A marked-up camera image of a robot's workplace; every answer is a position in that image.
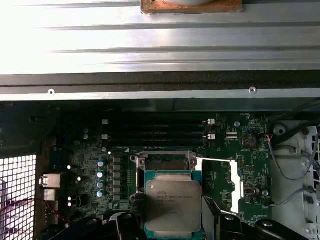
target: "cable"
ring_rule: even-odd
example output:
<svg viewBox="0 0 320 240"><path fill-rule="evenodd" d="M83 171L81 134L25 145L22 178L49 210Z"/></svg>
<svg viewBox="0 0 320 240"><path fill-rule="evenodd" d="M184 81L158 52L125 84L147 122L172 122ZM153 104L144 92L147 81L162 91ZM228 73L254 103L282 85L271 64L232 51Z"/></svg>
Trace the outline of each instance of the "cable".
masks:
<svg viewBox="0 0 320 240"><path fill-rule="evenodd" d="M290 180L290 181L300 181L300 180L304 179L305 176L308 174L310 168L311 168L311 165L312 165L312 162L313 162L312 159L313 159L313 160L315 159L315 156L316 156L316 153L317 153L317 149L318 149L320 134L317 134L317 135L315 136L314 148L313 148L312 155L311 155L311 157L310 157L311 160L309 161L309 164L308 164L306 170L303 172L302 176L301 176L301 177L298 177L298 178L290 178L290 177L287 177L287 176L284 174L284 172L282 171L282 169L281 169L281 167L280 167L280 165L279 165L279 163L278 163L278 160L277 160L277 158L276 158L275 152L274 152L274 150L273 150L272 143L271 143L271 139L270 139L270 137L269 137L268 135L266 135L266 136L267 136L267 138L268 138L268 145L269 145L269 148L270 148L270 154L271 154L271 156L272 156L272 159L273 159L276 167L277 167L278 170L280 171L281 175L282 175L285 179Z"/></svg>
<svg viewBox="0 0 320 240"><path fill-rule="evenodd" d="M294 108L292 111L290 112L285 112L282 115L276 115L276 116L270 116L269 119L274 122L274 121L280 121L280 120L291 120L292 118L294 118L294 116L298 113L301 113L305 110L308 110L310 108L313 108L315 106L320 105L320 99L316 98L316 99L312 99L311 101L308 101L296 108Z"/></svg>
<svg viewBox="0 0 320 240"><path fill-rule="evenodd" d="M304 122L281 136L278 136L278 137L274 136L272 145L275 146L275 145L281 144L289 140L290 138L292 138L297 133L301 132L303 129L312 127L312 126L318 126L318 125L320 125L320 120Z"/></svg>
<svg viewBox="0 0 320 240"><path fill-rule="evenodd" d="M298 194L303 193L305 191L308 191L309 193L315 193L316 192L312 186L304 186L304 187L296 190L294 193L292 193L289 197L287 197L282 202L277 203L277 204L271 204L270 207L283 206L283 205L287 204L288 202L290 202L295 196L297 196Z"/></svg>
<svg viewBox="0 0 320 240"><path fill-rule="evenodd" d="M16 202L12 202L12 203L10 203L9 205L4 206L3 208L1 208L1 209L0 209L0 213L2 213L2 212L3 212L4 210L6 210L7 208L10 208L10 207L12 207L12 206L14 206L14 205L16 205L16 204L23 203L23 202L28 202L28 201L41 201L41 202L43 202L43 203L46 205L46 207L47 207L53 214L57 215L57 217L58 217L59 219L61 219L61 220L64 221L64 222L68 222L63 216L61 216L58 212L56 212L56 210L54 210L49 203L47 203L45 200L42 200L42 199L40 199L40 198L26 198L26 199L23 199L23 200L19 200L19 201L16 201Z"/></svg>
<svg viewBox="0 0 320 240"><path fill-rule="evenodd" d="M296 153L296 155L298 155L298 149L297 147L294 146L290 146L290 145L278 145L275 148L273 148L273 151L278 151L278 150L282 150L282 149L288 149L289 151L294 151ZM316 161L314 158L312 159L312 155L310 153L307 153L306 151L303 151L300 149L300 155L301 157L305 157L307 159L309 159L309 161L312 161L312 165L313 165L313 169L316 171L316 173L320 176L320 164L318 161Z"/></svg>

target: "gray cable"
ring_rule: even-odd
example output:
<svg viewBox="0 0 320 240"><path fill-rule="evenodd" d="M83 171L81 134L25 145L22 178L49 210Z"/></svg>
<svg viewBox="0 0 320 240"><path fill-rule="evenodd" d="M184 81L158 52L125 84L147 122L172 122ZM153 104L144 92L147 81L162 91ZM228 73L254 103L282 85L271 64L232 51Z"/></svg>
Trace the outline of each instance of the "gray cable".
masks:
<svg viewBox="0 0 320 240"><path fill-rule="evenodd" d="M287 197L285 200L283 200L282 202L280 203L277 203L277 204L271 204L270 207L280 207L280 206L283 206L285 204L287 204L288 202L290 202L295 196L297 196L298 194L300 193L303 193L303 192L309 192L309 193L315 193L316 191L314 190L314 188L312 186L304 186L298 190L296 190L294 193L292 193L289 197Z"/></svg>
<svg viewBox="0 0 320 240"><path fill-rule="evenodd" d="M296 153L293 153L295 155L298 155L298 151L297 151L297 147L294 146L290 146L290 145L277 145L275 147L275 149L273 149L273 151L278 151L278 150L282 150L282 149L288 149L289 151L294 151ZM317 160L315 160L314 158L312 159L312 155L310 153L307 153L306 151L301 150L301 157L305 157L307 159L309 159L309 161L312 161L312 165L313 165L313 169L316 171L316 173L320 176L320 164Z"/></svg>
<svg viewBox="0 0 320 240"><path fill-rule="evenodd" d="M272 144L271 142L268 142L268 145L269 145L269 148L270 148L270 154L272 156L272 159L276 165L276 167L278 168L278 170L280 171L281 175L287 179L287 180L290 180L290 181L300 181L302 179L304 179L306 177L306 175L308 174L310 168L311 168L311 165L313 163L312 159L314 160L315 159L315 156L316 156L316 153L317 153L317 149L318 149L318 144L319 144L319 137L320 137L320 134L317 134L315 136L315 141L314 141L314 148L313 148L313 152L312 152L312 155L310 157L310 161L309 161L309 164L306 168L306 170L303 172L302 176L301 177L298 177L298 178L290 178L290 177L287 177L284 172L282 171L279 163L278 163L278 160L276 158L276 155L275 155L275 152L273 150L273 147L272 147Z"/></svg>

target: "wooden block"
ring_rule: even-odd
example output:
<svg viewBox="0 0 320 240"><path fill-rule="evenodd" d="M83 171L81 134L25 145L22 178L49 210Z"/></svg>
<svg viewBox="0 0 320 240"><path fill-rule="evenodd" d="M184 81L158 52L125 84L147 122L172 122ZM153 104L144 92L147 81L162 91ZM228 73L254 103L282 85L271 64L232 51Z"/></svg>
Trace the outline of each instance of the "wooden block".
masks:
<svg viewBox="0 0 320 240"><path fill-rule="evenodd" d="M242 0L215 0L200 6L181 6L166 0L140 0L143 14L197 14L237 13L242 10Z"/></svg>

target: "red wire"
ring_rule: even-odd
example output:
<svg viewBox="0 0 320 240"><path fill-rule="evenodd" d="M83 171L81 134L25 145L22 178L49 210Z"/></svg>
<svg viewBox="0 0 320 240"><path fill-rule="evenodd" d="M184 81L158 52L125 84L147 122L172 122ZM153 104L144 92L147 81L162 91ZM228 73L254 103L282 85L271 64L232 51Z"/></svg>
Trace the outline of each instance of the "red wire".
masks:
<svg viewBox="0 0 320 240"><path fill-rule="evenodd" d="M266 137L268 138L269 143L271 143L270 136L267 134Z"/></svg>
<svg viewBox="0 0 320 240"><path fill-rule="evenodd" d="M61 219L62 221L67 222L67 220L66 220L63 216L61 216L56 210L54 210L49 203L47 203L46 201L44 201L44 200L42 200L42 199L40 199L40 198L27 198L27 199L19 200L19 201L16 201L16 202L12 202L12 203L10 203L8 206L4 206L3 208L1 208L1 209L0 209L0 213L1 213L2 211L6 210L7 208L12 207L12 206L14 206L14 205L16 205L16 204L19 204L19 203L22 203L22 202L28 202L28 201L36 201L36 200L43 202L43 203L46 205L46 207L47 207L53 214L57 215L57 217L58 217L59 219Z"/></svg>

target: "ventilation grille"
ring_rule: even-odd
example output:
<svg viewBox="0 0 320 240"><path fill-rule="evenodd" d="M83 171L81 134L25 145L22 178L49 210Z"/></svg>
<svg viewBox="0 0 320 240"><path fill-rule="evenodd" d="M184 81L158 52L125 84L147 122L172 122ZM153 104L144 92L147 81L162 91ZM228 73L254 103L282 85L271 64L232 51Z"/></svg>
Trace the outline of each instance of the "ventilation grille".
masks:
<svg viewBox="0 0 320 240"><path fill-rule="evenodd" d="M0 240L33 239L35 188L36 155L0 159Z"/></svg>

